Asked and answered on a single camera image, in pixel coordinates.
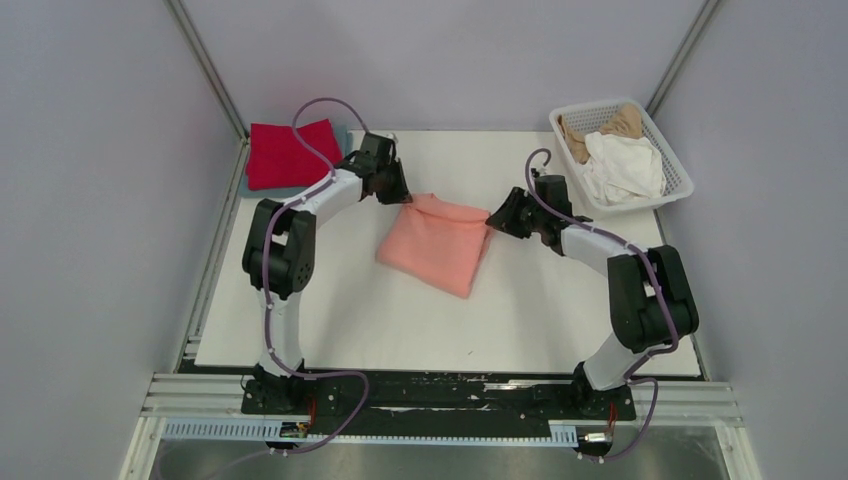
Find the salmon pink t shirt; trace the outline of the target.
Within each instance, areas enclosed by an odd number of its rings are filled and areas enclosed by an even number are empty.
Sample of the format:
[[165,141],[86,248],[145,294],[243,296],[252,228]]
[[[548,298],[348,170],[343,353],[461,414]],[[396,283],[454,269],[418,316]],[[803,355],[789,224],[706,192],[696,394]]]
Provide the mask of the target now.
[[490,244],[489,217],[484,209],[415,194],[401,207],[376,260],[466,299]]

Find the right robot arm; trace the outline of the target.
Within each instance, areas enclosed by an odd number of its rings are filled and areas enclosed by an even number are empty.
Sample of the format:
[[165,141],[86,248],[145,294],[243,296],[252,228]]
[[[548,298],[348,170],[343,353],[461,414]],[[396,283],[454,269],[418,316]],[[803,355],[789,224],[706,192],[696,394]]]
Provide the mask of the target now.
[[534,177],[527,188],[513,188],[486,223],[519,239],[538,235],[557,255],[607,280],[612,332],[576,370],[583,382],[570,393],[580,415],[601,414],[611,403],[610,390],[697,331],[699,312],[679,252],[669,245],[639,247],[574,215],[563,176]]

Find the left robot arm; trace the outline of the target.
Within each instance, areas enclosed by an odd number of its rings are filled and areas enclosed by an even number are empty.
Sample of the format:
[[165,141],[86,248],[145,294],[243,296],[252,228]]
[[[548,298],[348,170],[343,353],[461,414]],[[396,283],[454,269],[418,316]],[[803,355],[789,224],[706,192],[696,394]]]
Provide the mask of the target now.
[[304,405],[312,377],[302,370],[300,303],[315,271],[317,233],[336,214],[369,196],[383,205],[412,200],[395,139],[367,132],[359,149],[315,185],[256,206],[242,268],[263,310],[262,352],[246,390],[257,406],[292,414]]

